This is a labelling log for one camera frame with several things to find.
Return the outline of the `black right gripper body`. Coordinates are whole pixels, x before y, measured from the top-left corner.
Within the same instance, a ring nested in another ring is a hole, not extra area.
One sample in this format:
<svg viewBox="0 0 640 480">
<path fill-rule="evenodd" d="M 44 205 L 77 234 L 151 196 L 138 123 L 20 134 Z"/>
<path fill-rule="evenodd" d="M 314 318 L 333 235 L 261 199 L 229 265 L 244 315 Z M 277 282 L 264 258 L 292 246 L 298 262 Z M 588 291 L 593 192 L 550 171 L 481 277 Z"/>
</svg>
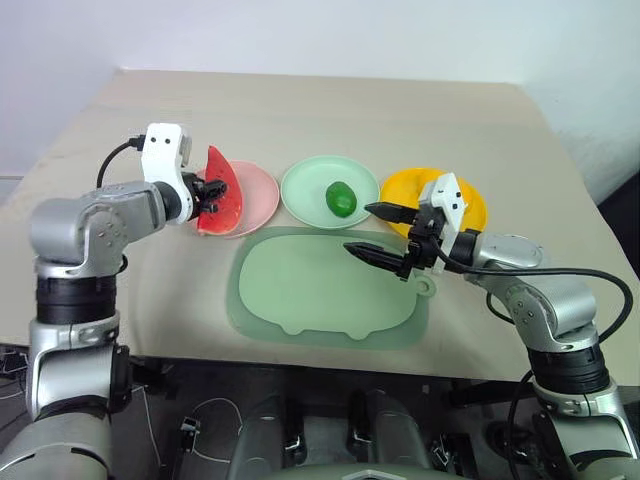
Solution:
<svg viewBox="0 0 640 480">
<path fill-rule="evenodd" d="M 407 280 L 413 269 L 424 270 L 434 266 L 438 258 L 434 243 L 439 245 L 440 235 L 446 223 L 440 207 L 423 206 L 419 209 L 401 208 L 401 222 L 410 226 L 407 252 L 403 256 L 396 275 Z"/>
</svg>

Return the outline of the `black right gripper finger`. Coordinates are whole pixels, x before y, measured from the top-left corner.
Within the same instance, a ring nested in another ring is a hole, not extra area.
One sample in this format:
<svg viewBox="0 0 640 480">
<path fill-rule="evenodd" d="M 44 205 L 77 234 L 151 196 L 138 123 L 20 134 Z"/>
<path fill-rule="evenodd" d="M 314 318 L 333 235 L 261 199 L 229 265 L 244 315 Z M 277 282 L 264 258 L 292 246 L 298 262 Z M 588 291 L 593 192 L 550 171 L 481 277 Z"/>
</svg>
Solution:
<svg viewBox="0 0 640 480">
<path fill-rule="evenodd" d="M 388 252 L 378 245 L 367 242 L 347 242 L 345 249 L 370 266 L 393 273 L 401 273 L 405 270 L 404 258 L 401 255 Z"/>
<path fill-rule="evenodd" d="M 396 224 L 412 225 L 417 210 L 390 202 L 374 202 L 364 206 L 364 210 L 376 218 Z"/>
</svg>

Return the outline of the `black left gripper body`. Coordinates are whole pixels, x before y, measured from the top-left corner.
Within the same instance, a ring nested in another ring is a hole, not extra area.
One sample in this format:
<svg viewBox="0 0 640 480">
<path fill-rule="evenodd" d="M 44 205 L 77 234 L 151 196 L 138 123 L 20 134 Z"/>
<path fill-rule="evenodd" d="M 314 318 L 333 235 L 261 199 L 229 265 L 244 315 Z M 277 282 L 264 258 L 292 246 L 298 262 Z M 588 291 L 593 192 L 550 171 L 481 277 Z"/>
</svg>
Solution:
<svg viewBox="0 0 640 480">
<path fill-rule="evenodd" d="M 193 172 L 182 173 L 182 180 L 192 203 L 190 219 L 195 219 L 200 215 L 202 210 L 205 181 Z"/>
</svg>

